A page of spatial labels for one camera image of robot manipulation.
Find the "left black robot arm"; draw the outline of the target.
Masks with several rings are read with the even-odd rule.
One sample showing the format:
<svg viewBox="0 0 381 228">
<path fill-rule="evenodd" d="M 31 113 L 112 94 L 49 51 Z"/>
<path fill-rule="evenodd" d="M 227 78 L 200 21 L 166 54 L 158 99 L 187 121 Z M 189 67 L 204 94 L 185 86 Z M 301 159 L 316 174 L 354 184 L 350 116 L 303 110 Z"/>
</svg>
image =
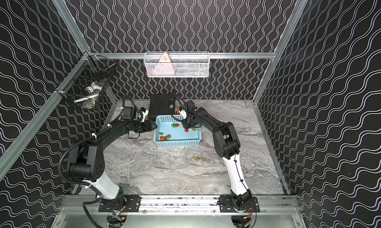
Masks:
<svg viewBox="0 0 381 228">
<path fill-rule="evenodd" d="M 138 108 L 131 97 L 122 100 L 122 110 L 106 127 L 67 149 L 58 164 L 59 175 L 66 183 L 92 189 L 98 197 L 113 200 L 123 193 L 105 172 L 104 151 L 118 138 L 151 132 L 156 125 L 149 120 L 149 110 Z"/>
</svg>

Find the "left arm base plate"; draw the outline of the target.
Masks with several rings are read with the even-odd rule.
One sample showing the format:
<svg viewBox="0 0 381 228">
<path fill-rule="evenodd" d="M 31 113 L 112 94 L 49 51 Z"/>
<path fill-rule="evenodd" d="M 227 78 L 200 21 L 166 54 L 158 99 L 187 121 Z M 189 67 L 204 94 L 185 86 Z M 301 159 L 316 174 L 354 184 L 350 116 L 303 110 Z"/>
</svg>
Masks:
<svg viewBox="0 0 381 228">
<path fill-rule="evenodd" d="M 113 200 L 101 199 L 99 212 L 132 212 L 137 213 L 140 208 L 141 197 L 138 195 L 125 195 L 124 198 L 117 197 Z"/>
</svg>

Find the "light blue plastic basket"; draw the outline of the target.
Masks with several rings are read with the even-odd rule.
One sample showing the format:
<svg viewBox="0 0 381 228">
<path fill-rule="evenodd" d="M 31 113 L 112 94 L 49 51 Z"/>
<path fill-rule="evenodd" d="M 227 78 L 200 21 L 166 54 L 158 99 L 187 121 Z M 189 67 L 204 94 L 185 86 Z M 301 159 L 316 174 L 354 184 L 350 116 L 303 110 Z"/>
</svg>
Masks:
<svg viewBox="0 0 381 228">
<path fill-rule="evenodd" d="M 153 141 L 157 147 L 181 147 L 181 146 L 197 146 L 199 145 L 202 135 L 200 128 L 197 131 L 185 132 L 181 121 L 183 117 L 177 115 L 159 115 L 156 118 L 155 124 L 157 125 L 156 132 L 153 136 Z M 178 123 L 180 126 L 173 128 L 171 125 Z M 170 134 L 172 137 L 169 141 L 160 141 L 159 132 Z"/>
</svg>

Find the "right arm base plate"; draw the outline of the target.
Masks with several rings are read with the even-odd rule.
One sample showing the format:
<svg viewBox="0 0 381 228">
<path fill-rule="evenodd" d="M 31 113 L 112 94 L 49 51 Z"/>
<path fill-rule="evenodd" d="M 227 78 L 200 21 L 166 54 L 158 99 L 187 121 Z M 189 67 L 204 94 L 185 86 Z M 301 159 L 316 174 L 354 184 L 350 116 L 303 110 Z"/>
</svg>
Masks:
<svg viewBox="0 0 381 228">
<path fill-rule="evenodd" d="M 257 197 L 248 199 L 233 197 L 232 195 L 221 195 L 217 201 L 221 213 L 259 213 L 260 206 Z"/>
</svg>

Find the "clear plastic clamshell container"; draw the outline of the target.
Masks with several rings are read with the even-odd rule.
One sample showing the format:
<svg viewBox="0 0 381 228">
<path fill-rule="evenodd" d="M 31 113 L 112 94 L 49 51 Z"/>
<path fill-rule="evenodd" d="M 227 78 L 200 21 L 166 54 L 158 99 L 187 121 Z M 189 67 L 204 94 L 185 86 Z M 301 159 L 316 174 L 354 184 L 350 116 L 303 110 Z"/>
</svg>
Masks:
<svg viewBox="0 0 381 228">
<path fill-rule="evenodd" d="M 203 153 L 199 151 L 192 151 L 189 148 L 185 148 L 183 151 L 179 152 L 176 155 L 176 159 L 178 160 L 178 164 L 182 167 L 209 167 L 213 164 L 213 160 L 207 158 Z"/>
</svg>

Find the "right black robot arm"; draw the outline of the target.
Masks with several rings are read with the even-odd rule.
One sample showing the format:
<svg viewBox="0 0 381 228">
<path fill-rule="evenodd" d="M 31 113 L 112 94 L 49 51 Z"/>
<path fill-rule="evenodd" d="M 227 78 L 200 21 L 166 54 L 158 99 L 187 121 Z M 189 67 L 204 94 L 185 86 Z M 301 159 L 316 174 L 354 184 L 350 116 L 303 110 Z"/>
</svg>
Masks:
<svg viewBox="0 0 381 228">
<path fill-rule="evenodd" d="M 214 148 L 227 167 L 231 183 L 232 205 L 238 211 L 244 211 L 253 199 L 252 193 L 244 179 L 240 163 L 241 143 L 233 123 L 222 122 L 211 116 L 204 108 L 198 108 L 193 101 L 185 101 L 175 95 L 180 104 L 180 120 L 184 129 L 202 126 L 208 129 L 213 138 Z"/>
</svg>

